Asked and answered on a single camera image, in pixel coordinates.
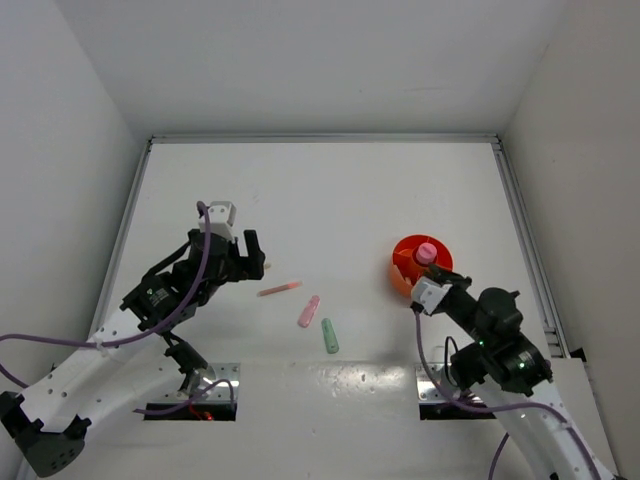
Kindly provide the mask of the orange highlighter pen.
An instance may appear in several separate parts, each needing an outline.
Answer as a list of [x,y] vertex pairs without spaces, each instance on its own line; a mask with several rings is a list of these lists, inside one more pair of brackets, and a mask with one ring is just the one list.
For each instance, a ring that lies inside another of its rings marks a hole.
[[294,281],[294,282],[288,282],[286,284],[282,284],[282,285],[278,285],[275,287],[271,287],[268,289],[264,289],[261,290],[257,293],[257,297],[265,297],[265,296],[270,296],[270,295],[274,295],[274,294],[278,294],[278,293],[282,293],[288,290],[293,290],[296,288],[299,288],[303,285],[302,281]]

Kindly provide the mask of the pink capped clear tube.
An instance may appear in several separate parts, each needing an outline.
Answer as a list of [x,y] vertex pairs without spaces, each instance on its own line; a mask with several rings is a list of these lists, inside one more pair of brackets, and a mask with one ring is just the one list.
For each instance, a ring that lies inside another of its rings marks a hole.
[[431,243],[424,242],[415,250],[415,261],[421,265],[429,265],[437,258],[437,247]]

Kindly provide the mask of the pink correction tape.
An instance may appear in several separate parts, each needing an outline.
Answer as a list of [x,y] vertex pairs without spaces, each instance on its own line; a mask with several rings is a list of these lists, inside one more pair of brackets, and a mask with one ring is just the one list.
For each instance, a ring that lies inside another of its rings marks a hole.
[[319,307],[320,304],[320,297],[318,295],[313,295],[309,302],[307,303],[307,305],[304,307],[304,309],[302,310],[298,321],[297,321],[297,325],[301,328],[308,328],[309,325],[311,324],[316,311]]

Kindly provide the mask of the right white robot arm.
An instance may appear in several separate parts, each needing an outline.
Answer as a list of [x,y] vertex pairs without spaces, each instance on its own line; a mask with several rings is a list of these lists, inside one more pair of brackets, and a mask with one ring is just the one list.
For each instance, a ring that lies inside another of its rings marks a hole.
[[430,264],[411,291],[417,318],[444,314],[472,339],[451,358],[461,392],[480,398],[475,407],[442,397],[476,415],[491,414],[515,443],[538,479],[614,479],[588,447],[554,382],[550,363],[521,330],[518,292],[491,287],[468,293],[468,277]]

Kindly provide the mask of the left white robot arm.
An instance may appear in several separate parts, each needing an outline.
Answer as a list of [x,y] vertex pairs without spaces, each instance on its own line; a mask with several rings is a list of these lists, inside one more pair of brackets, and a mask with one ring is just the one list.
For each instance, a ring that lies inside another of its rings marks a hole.
[[243,235],[245,254],[227,227],[190,230],[64,362],[2,393],[1,423],[38,477],[67,468],[103,421],[129,411],[148,416],[146,404],[170,388],[196,399],[217,383],[209,362],[173,330],[223,285],[263,278],[258,235]]

